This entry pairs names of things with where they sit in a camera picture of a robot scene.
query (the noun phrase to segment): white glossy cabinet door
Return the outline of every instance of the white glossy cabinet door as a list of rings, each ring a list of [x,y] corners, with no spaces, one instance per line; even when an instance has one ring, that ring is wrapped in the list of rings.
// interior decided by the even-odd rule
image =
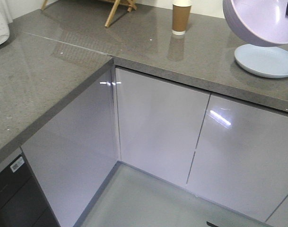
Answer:
[[[72,227],[117,161],[110,72],[22,149],[62,227]]]
[[[212,95],[187,189],[265,221],[288,194],[288,117]]]
[[[274,227],[288,227],[288,197],[266,223]]]
[[[209,94],[117,69],[122,161],[185,187]]]

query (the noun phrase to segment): cup lid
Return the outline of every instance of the cup lid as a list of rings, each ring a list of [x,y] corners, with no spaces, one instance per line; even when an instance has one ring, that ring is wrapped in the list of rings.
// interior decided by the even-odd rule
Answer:
[[[180,6],[180,7],[187,7],[192,5],[191,0],[173,0],[173,5]]]

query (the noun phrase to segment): wooden chair leg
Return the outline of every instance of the wooden chair leg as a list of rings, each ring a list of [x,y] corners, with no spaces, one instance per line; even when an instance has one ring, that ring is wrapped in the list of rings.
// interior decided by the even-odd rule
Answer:
[[[44,0],[44,3],[41,7],[41,10],[43,11],[46,8],[46,4],[47,4],[48,0]]]
[[[127,9],[128,12],[131,12],[132,9],[137,10],[137,7],[135,5],[135,0],[127,0],[127,1],[128,1],[129,5],[130,5],[128,7],[128,9]]]
[[[107,19],[107,21],[106,21],[105,27],[109,27],[109,26],[110,26],[110,23],[111,23],[111,21],[112,21],[112,19],[113,19],[113,17],[114,17],[114,14],[115,14],[115,12],[116,12],[116,10],[117,10],[117,7],[118,7],[119,4],[120,4],[120,1],[121,1],[121,0],[115,0],[114,5],[113,5],[113,7],[112,7],[112,9],[111,9],[111,12],[110,12],[110,14],[109,14],[109,16],[108,16],[108,19]]]

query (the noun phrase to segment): sticker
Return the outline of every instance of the sticker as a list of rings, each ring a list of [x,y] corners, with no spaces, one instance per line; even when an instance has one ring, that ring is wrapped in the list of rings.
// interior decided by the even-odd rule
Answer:
[[[24,162],[23,157],[22,157],[22,156],[19,157],[19,158],[17,159],[17,161],[15,161],[15,162],[10,166],[11,171],[14,173],[14,172],[17,171],[24,163],[25,163],[25,162]]]

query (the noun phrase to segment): black dishwasher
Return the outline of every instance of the black dishwasher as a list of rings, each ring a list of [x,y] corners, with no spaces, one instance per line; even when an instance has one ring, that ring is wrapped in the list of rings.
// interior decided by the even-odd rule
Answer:
[[[21,156],[0,173],[0,227],[58,227]]]

